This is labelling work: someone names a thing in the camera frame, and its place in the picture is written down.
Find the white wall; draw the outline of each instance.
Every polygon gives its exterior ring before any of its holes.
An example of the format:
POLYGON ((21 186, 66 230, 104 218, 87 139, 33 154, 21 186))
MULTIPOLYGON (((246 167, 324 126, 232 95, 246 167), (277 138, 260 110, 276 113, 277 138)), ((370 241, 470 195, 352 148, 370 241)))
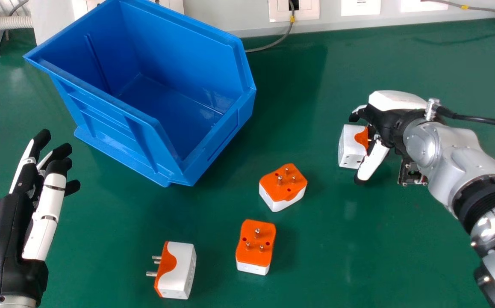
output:
MULTIPOLYGON (((268 21, 267 0, 183 0, 185 14, 241 37, 283 33, 287 23, 268 21)), ((495 8, 495 0, 455 0, 470 6, 495 8)), ((361 27, 431 23, 494 17, 494 13, 449 10, 400 13, 400 0, 382 0, 380 15, 341 17, 340 0, 320 0, 320 19, 299 21, 293 33, 361 27)))

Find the white wall socket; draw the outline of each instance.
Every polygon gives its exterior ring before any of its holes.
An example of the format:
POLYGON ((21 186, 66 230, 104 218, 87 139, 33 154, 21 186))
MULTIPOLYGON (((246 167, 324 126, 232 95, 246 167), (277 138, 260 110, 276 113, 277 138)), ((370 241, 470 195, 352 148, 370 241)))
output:
POLYGON ((400 12, 425 12, 447 10, 449 5, 437 2, 422 2, 420 0, 401 0, 400 12))
MULTIPOLYGON (((289 0, 268 0, 268 15, 271 23, 290 21, 289 0)), ((295 20, 320 19, 320 0, 299 0, 295 20)))
POLYGON ((341 0, 341 16, 379 14, 380 0, 341 0))

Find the orange and white plug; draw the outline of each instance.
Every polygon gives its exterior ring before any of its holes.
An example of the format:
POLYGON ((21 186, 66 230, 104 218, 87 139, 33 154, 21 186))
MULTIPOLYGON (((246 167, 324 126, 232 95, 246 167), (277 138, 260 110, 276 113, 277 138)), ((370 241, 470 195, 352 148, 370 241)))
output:
POLYGON ((157 272, 147 272, 155 277, 154 289, 161 298, 188 299, 191 294, 196 251, 193 244, 165 242, 161 256, 153 256, 157 272))
POLYGON ((294 164, 285 164, 259 181, 259 195, 272 212, 279 212, 304 197, 308 181, 294 164))
POLYGON ((271 267, 276 226, 246 219, 236 247, 236 268, 242 272, 266 275, 271 267))

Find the green tabletop surface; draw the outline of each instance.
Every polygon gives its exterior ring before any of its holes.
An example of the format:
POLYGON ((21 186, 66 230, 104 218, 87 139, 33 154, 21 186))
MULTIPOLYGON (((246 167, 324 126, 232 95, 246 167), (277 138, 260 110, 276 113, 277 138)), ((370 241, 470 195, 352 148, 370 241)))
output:
MULTIPOLYGON (((495 117, 495 19, 306 33, 249 54, 253 116, 194 187, 160 187, 76 139, 50 78, 21 57, 34 45, 32 31, 20 30, 0 47, 0 197, 42 128, 52 132, 49 149, 72 144, 69 179, 82 183, 64 201, 41 307, 488 306, 468 235, 426 187, 396 184, 400 158, 391 154, 360 187, 338 167, 337 145, 349 113, 375 90, 495 117), (308 188, 273 213, 257 183, 290 162, 308 188), (277 227, 266 276, 236 270, 248 218, 277 227), (198 254, 187 301, 159 298, 144 275, 166 240, 193 243, 198 254)), ((474 129, 495 157, 495 127, 449 124, 474 129)))

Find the robotic hand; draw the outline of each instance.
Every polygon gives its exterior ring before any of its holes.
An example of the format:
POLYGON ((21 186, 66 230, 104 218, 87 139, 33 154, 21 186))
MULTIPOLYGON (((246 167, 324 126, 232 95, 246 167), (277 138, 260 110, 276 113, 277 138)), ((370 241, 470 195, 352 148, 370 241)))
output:
POLYGON ((482 150, 473 131, 446 126, 442 116, 495 125, 493 119, 452 113, 437 99, 377 91, 349 118, 362 118, 368 127, 343 128, 339 165, 357 169, 355 182, 362 184, 390 149, 401 155, 398 184, 427 185, 459 220, 481 258, 476 283, 495 307, 495 160, 482 150))
POLYGON ((70 144, 38 160, 50 141, 46 129, 29 142, 12 180, 0 198, 0 306, 38 307, 48 281, 44 260, 58 225, 63 198, 80 189, 67 181, 70 144))

